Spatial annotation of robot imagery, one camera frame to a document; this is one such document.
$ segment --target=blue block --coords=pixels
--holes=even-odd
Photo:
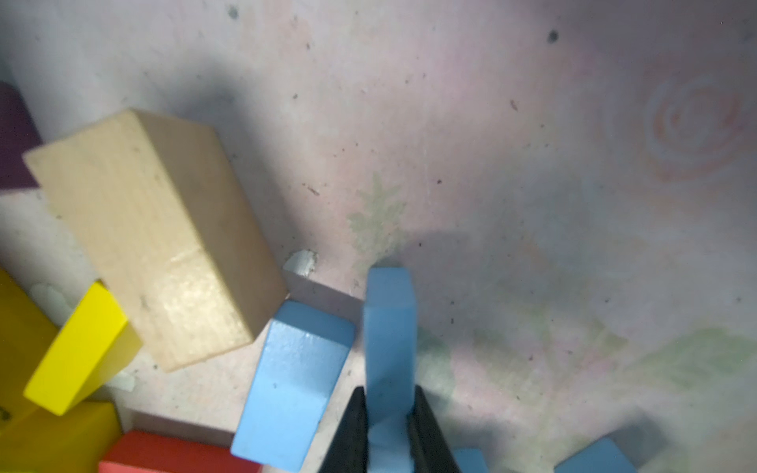
[[[605,437],[557,465],[555,473],[636,473],[636,468]]]
[[[367,473],[413,473],[407,417],[393,415],[368,429]]]
[[[408,415],[415,402],[418,316],[410,274],[372,268],[363,306],[368,425]]]
[[[355,326],[286,301],[271,321],[232,455],[299,471],[355,338]]]
[[[460,473],[489,473],[484,454],[477,448],[459,448],[452,452]]]

